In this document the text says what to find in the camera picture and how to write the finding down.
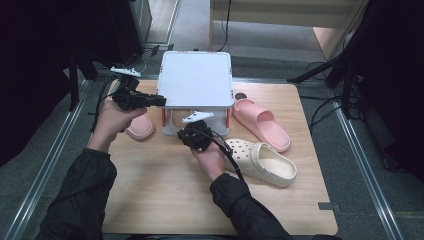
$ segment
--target pink slipper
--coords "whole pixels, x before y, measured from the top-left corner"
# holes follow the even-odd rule
[[[147,114],[136,117],[132,120],[131,126],[125,129],[125,132],[135,140],[142,140],[155,130],[155,125],[152,123]]]
[[[290,147],[290,138],[275,121],[274,115],[253,101],[242,98],[233,106],[233,115],[262,142],[269,143],[277,152],[284,152]]]

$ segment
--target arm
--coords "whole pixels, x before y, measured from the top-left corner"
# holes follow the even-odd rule
[[[242,239],[293,239],[277,218],[251,196],[245,182],[225,173],[224,155],[215,143],[206,151],[191,151],[212,181],[214,203],[231,219]]]
[[[75,159],[50,204],[36,239],[100,239],[109,191],[116,178],[109,147],[146,109],[122,111],[107,100],[87,148]]]

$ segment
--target table surface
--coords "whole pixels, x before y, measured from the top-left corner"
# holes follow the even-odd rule
[[[155,93],[156,86],[157,81],[141,80],[137,90]],[[234,94],[238,92],[274,113],[291,139],[291,147],[283,155],[298,168],[296,180],[284,189],[245,176],[252,196],[292,235],[336,234],[333,211],[319,209],[318,203],[330,200],[296,87],[234,83]],[[118,176],[106,206],[103,231],[235,235],[230,220],[213,203],[210,182],[188,147],[177,137],[162,133],[161,109],[150,107],[147,115],[156,127],[152,135],[135,141],[125,133],[118,134],[110,148]],[[224,138],[259,142],[233,116]]]

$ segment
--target white plastic box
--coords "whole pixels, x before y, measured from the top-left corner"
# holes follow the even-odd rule
[[[164,134],[176,135],[180,128],[175,121],[182,119],[175,119],[173,110],[185,109],[212,112],[214,116],[205,122],[218,134],[227,135],[234,104],[230,55],[224,52],[165,52],[157,94],[167,98],[162,109]]]

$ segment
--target black sleeve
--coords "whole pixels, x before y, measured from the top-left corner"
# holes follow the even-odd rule
[[[245,182],[227,173],[212,183],[214,203],[222,209],[241,239],[293,239],[277,218],[250,195]]]
[[[84,149],[70,166],[36,239],[100,239],[116,174],[109,154]]]

